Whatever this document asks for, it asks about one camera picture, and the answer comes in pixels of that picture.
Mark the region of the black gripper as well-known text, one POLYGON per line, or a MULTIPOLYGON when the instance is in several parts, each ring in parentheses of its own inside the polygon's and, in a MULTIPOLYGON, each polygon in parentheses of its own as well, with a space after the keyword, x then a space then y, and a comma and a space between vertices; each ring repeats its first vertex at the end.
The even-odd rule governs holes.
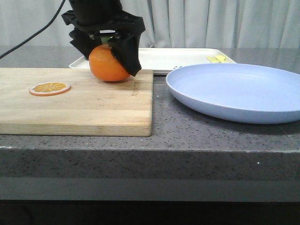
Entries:
POLYGON ((71 10, 61 16, 66 25, 73 25, 70 44, 87 60, 100 45, 98 38, 108 40, 114 58, 132 76, 141 70, 138 44, 145 31, 143 18, 123 10, 119 0, 70 0, 71 10))

